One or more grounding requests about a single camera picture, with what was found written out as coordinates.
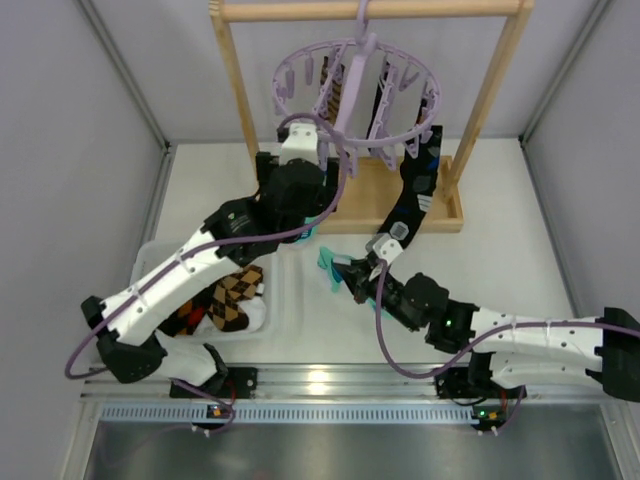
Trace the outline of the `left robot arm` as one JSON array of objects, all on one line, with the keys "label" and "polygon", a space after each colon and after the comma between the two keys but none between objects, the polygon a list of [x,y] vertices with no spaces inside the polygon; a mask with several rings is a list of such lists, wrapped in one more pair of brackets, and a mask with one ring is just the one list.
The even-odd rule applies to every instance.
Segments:
[{"label": "left robot arm", "polygon": [[171,257],[127,289],[87,298],[81,310],[106,371],[121,384],[159,375],[216,394],[228,375],[216,348],[166,334],[162,324],[218,280],[297,240],[312,219],[323,221],[344,191],[348,160],[342,154],[322,168],[308,154],[258,153],[264,177],[255,194],[223,203]]}]

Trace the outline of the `green sock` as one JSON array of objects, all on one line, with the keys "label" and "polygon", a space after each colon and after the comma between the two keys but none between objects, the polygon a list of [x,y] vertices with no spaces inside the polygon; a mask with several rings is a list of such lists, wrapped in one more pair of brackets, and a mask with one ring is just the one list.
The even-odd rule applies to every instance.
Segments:
[{"label": "green sock", "polygon": [[295,242],[291,244],[292,249],[304,248],[315,236],[317,231],[316,217],[307,217],[305,219],[305,230],[300,234]]},{"label": "green sock", "polygon": [[349,256],[349,255],[338,254],[338,253],[332,251],[331,249],[329,249],[328,247],[324,247],[324,246],[319,248],[317,266],[321,270],[323,270],[324,272],[327,273],[327,276],[329,278],[330,288],[331,288],[331,291],[333,293],[337,293],[342,287],[342,286],[341,287],[337,286],[337,282],[334,280],[333,275],[332,275],[333,258],[335,256]]}]

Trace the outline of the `black sport sock grey patches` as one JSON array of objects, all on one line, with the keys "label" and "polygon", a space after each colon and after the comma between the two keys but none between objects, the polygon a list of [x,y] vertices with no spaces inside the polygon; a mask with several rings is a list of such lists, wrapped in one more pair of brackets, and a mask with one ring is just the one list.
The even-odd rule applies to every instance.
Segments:
[{"label": "black sport sock grey patches", "polygon": [[429,213],[437,186],[443,126],[433,125],[430,133],[429,140],[419,144],[416,158],[405,151],[399,169],[401,193],[377,231],[378,234],[388,233],[404,250]]}]

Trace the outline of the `brown striped sock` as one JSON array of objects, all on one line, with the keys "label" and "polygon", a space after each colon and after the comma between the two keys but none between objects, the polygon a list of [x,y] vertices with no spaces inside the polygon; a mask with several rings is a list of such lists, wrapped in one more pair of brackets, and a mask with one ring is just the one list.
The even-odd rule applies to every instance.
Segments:
[{"label": "brown striped sock", "polygon": [[[328,61],[329,58],[327,56],[323,57],[323,65],[321,69],[321,76],[319,85],[323,86],[328,75]],[[342,98],[342,84],[343,84],[343,75],[345,72],[345,65],[340,64],[339,70],[334,74],[331,83],[330,94],[327,98],[327,104],[324,107],[324,110],[321,112],[321,117],[328,121],[330,124],[334,124],[340,108],[340,102]]]}]

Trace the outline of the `red orange argyle sock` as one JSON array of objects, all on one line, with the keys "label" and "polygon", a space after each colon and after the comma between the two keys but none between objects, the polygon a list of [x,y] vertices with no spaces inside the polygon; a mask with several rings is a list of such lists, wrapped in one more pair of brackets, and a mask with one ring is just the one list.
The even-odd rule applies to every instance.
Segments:
[{"label": "red orange argyle sock", "polygon": [[418,126],[424,122],[424,117],[426,116],[425,109],[428,107],[428,100],[426,98],[422,98],[420,101],[420,106],[418,108],[415,125]]}]

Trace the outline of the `purple round clip hanger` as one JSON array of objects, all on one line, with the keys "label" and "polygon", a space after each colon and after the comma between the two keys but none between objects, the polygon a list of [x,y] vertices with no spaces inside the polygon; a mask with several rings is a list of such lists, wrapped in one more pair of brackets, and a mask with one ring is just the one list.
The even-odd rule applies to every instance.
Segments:
[{"label": "purple round clip hanger", "polygon": [[[368,6],[369,3],[367,1],[361,1],[358,4],[356,27],[352,38],[317,42],[295,51],[281,61],[271,80],[271,94],[275,114],[281,117],[289,116],[291,114],[289,104],[294,99],[296,88],[295,65],[297,63],[303,65],[303,80],[306,85],[310,86],[314,82],[315,72],[318,71],[321,76],[322,66],[317,69],[315,60],[318,58],[319,53],[323,53],[329,58],[328,75],[324,85],[319,85],[318,95],[311,108],[312,114],[322,118],[321,112],[327,104],[334,74],[339,70],[340,64],[345,65],[340,108],[335,123],[331,125],[342,135],[343,148],[349,153],[350,157],[349,174],[351,176],[358,174],[359,153],[362,150],[369,153],[368,145],[386,145],[386,151],[389,154],[395,154],[393,169],[388,168],[380,159],[390,171],[396,170],[399,164],[396,154],[397,148],[402,147],[404,151],[408,151],[413,158],[416,158],[419,144],[426,143],[431,137],[430,129],[442,102],[440,82],[422,61],[396,46],[380,42],[377,35],[368,30],[369,19],[366,14]],[[371,141],[367,139],[367,131],[364,136],[356,137],[352,132],[351,123],[353,114],[356,112],[357,103],[361,98],[368,64],[371,58],[378,53],[382,55],[382,64],[380,72],[375,76],[375,79],[378,84],[380,74],[387,70],[386,65],[392,68],[394,72],[392,79],[396,86],[393,104],[398,95],[406,92],[413,85],[419,84],[421,89],[418,108],[422,98],[428,100],[428,107],[425,109],[426,116],[422,124],[416,126],[414,123],[409,130],[403,133],[391,134],[388,131],[388,127],[393,108],[392,104],[387,124],[388,137]]]}]

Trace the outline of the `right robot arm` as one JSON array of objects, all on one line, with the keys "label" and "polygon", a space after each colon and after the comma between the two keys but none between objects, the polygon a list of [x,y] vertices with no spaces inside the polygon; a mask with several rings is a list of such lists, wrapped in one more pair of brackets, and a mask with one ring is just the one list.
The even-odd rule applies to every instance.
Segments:
[{"label": "right robot arm", "polygon": [[434,349],[470,357],[473,395],[521,386],[598,386],[616,399],[639,399],[639,323],[621,308],[578,319],[538,319],[497,312],[450,298],[446,288],[417,273],[406,282],[372,259],[333,259],[327,271],[355,302],[423,332]]}]

